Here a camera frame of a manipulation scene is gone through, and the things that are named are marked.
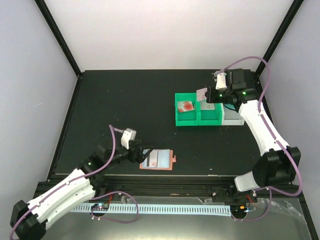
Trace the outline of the magnetic stripe card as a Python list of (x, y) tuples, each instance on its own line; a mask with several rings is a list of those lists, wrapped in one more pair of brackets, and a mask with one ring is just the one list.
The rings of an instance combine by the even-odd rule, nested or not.
[(142, 163), (143, 168), (161, 168), (162, 167), (162, 160), (161, 160), (161, 154), (163, 153), (162, 149), (154, 149), (151, 151), (151, 153), (148, 155), (148, 157), (144, 160)]
[(205, 88), (198, 89), (198, 90), (196, 91), (196, 100), (197, 100), (198, 102), (205, 101), (205, 99), (207, 98), (206, 95), (205, 95), (205, 91), (206, 91), (206, 87), (205, 87)]

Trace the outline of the brown leather card holder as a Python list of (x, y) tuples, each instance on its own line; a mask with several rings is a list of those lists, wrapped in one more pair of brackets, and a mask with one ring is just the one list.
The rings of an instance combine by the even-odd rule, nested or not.
[(161, 154), (162, 167), (161, 168), (143, 168), (142, 163), (139, 165), (139, 168), (142, 170), (162, 170), (162, 171), (171, 171), (173, 169), (173, 163), (177, 161), (176, 155), (174, 155), (173, 150), (171, 149), (162, 149)]

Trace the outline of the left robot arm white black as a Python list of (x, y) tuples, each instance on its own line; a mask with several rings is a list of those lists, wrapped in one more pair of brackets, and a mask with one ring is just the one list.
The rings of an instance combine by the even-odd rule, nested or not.
[(105, 170), (123, 161), (142, 163), (153, 150), (141, 146), (140, 140), (130, 140), (128, 147), (113, 143), (111, 148), (99, 145), (97, 151), (83, 160), (72, 173), (42, 195), (12, 209), (9, 238), (40, 240), (53, 223), (79, 204), (101, 200), (111, 195), (107, 189)]

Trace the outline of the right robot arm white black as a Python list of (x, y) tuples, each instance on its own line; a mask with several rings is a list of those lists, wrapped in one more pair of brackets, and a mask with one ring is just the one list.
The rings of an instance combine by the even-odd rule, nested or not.
[(237, 176), (235, 184), (228, 187), (228, 198), (238, 202), (247, 191), (274, 189), (277, 184), (300, 179), (299, 148), (290, 147), (278, 133), (259, 100), (257, 90), (247, 87), (243, 69), (216, 71), (213, 77), (215, 86), (205, 90), (206, 102), (232, 105), (248, 125), (260, 152), (260, 159), (252, 170)]

